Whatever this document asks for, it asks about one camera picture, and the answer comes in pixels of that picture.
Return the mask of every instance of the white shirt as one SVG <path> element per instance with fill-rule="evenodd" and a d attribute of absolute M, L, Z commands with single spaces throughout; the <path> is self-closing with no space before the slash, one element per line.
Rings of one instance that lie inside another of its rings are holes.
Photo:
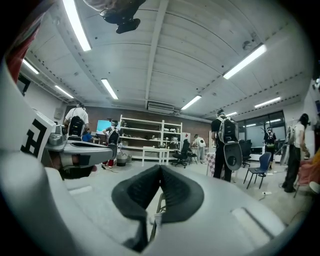
<path fill-rule="evenodd" d="M 205 140 L 201 137 L 196 138 L 193 143 L 196 144 L 198 148 L 204 148 L 206 146 Z"/>
<path fill-rule="evenodd" d="M 81 107 L 74 107 L 70 109 L 68 114 L 66 114 L 65 119 L 67 119 L 70 122 L 71 118 L 76 116 L 80 117 L 85 124 L 89 124 L 88 114 Z"/>
<path fill-rule="evenodd" d="M 303 134 L 305 133 L 305 127 L 298 122 L 296 124 L 296 126 L 294 127 L 294 146 L 296 148 L 300 148 L 300 132 L 303 132 Z"/>

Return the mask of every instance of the fluorescent light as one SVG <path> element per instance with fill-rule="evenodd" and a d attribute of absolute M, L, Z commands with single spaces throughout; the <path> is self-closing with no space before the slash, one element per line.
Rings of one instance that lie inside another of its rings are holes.
<path fill-rule="evenodd" d="M 112 98 L 114 98 L 115 100 L 119 100 L 117 95 L 115 94 L 114 90 L 112 90 L 108 80 L 107 79 L 101 79 L 101 82 L 104 84 L 105 88 L 108 90 L 108 92 L 110 93 Z"/>
<path fill-rule="evenodd" d="M 64 8 L 66 11 L 66 14 L 68 15 L 69 21 L 71 23 L 71 26 L 73 28 L 73 31 L 76 35 L 76 38 L 79 41 L 79 44 L 81 45 L 83 51 L 89 51 L 91 50 L 90 44 L 87 40 L 87 37 L 85 35 L 84 29 L 81 25 L 79 15 L 77 12 L 76 4 L 74 0 L 62 0 L 64 4 Z"/>
<path fill-rule="evenodd" d="M 253 123 L 253 124 L 248 124 L 246 127 L 251 127 L 251 126 L 256 126 L 256 124 L 255 124 L 255 123 Z"/>
<path fill-rule="evenodd" d="M 256 58 L 258 58 L 260 55 L 262 55 L 266 51 L 267 51 L 267 47 L 264 44 L 261 45 L 256 50 L 254 50 L 248 57 L 246 57 L 243 61 L 241 61 L 238 65 L 236 65 L 234 68 L 232 68 L 227 73 L 225 73 L 223 77 L 225 79 L 231 78 L 234 74 L 238 73 L 245 66 L 253 62 Z"/>
<path fill-rule="evenodd" d="M 69 93 L 67 93 L 66 91 L 62 90 L 58 85 L 56 85 L 55 88 L 57 88 L 58 90 L 60 90 L 61 92 L 63 92 L 65 95 L 67 95 L 67 96 L 70 97 L 71 99 L 74 98 L 74 97 L 72 97 Z"/>
<path fill-rule="evenodd" d="M 230 114 L 226 114 L 225 116 L 226 117 L 230 117 L 230 116 L 233 116 L 233 115 L 236 115 L 236 114 L 238 114 L 237 112 L 232 112 L 232 113 L 230 113 Z"/>
<path fill-rule="evenodd" d="M 261 107 L 261 106 L 263 106 L 263 105 L 267 105 L 267 104 L 269 104 L 269 103 L 277 102 L 277 101 L 280 101 L 280 100 L 281 100 L 281 97 L 274 98 L 274 99 L 268 100 L 268 101 L 266 101 L 266 102 L 264 102 L 264 103 L 255 105 L 254 107 L 255 107 L 255 108 L 259 108 L 259 107 Z"/>
<path fill-rule="evenodd" d="M 201 96 L 197 95 L 195 96 L 187 105 L 185 105 L 183 108 L 181 108 L 181 110 L 185 110 L 187 108 L 189 108 L 193 103 L 195 103 L 196 101 L 200 100 Z"/>
<path fill-rule="evenodd" d="M 31 69 L 34 73 L 37 75 L 39 74 L 39 71 L 36 70 L 27 60 L 23 59 L 22 61 L 29 69 Z"/>
<path fill-rule="evenodd" d="M 279 121 L 281 121 L 281 119 L 271 120 L 270 123 L 275 123 L 275 122 L 279 122 Z"/>

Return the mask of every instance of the monitor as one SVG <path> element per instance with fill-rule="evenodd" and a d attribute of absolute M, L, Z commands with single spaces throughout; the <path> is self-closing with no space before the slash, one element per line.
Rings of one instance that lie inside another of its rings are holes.
<path fill-rule="evenodd" d="M 104 135 L 102 132 L 104 129 L 109 128 L 111 126 L 111 121 L 109 120 L 98 120 L 98 124 L 96 126 L 96 134 Z"/>

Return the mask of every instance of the office chair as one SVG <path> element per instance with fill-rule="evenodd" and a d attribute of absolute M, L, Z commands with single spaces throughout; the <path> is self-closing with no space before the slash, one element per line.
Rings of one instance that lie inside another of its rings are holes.
<path fill-rule="evenodd" d="M 248 171 L 246 172 L 243 184 L 245 184 L 246 179 L 247 179 L 247 175 L 248 172 L 251 172 L 251 178 L 249 180 L 248 186 L 246 187 L 246 189 L 249 188 L 251 179 L 253 177 L 253 175 L 255 174 L 255 180 L 254 183 L 256 183 L 257 180 L 257 176 L 259 175 L 261 177 L 261 182 L 260 182 L 260 186 L 259 189 L 261 188 L 262 185 L 262 181 L 264 180 L 264 177 L 266 176 L 265 173 L 268 171 L 269 169 L 269 164 L 270 164 L 270 159 L 271 159 L 271 153 L 270 152 L 265 152 L 262 156 L 260 156 L 259 161 L 260 161 L 260 167 L 252 167 L 252 168 L 248 168 Z"/>
<path fill-rule="evenodd" d="M 240 145 L 241 152 L 242 152 L 242 164 L 243 164 L 243 167 L 244 168 L 246 166 L 250 167 L 250 164 L 247 163 L 246 161 L 248 161 L 251 158 L 250 153 L 251 153 L 252 143 L 245 142 L 243 139 L 241 139 L 239 141 L 239 145 Z"/>
<path fill-rule="evenodd" d="M 176 162 L 175 166 L 183 165 L 184 168 L 186 168 L 186 165 L 187 165 L 186 160 L 188 158 L 189 146 L 190 146 L 190 143 L 188 142 L 187 139 L 185 139 L 183 141 L 183 146 L 182 146 L 181 152 L 177 150 L 176 153 L 174 153 L 172 155 L 174 158 L 177 159 L 177 162 Z"/>

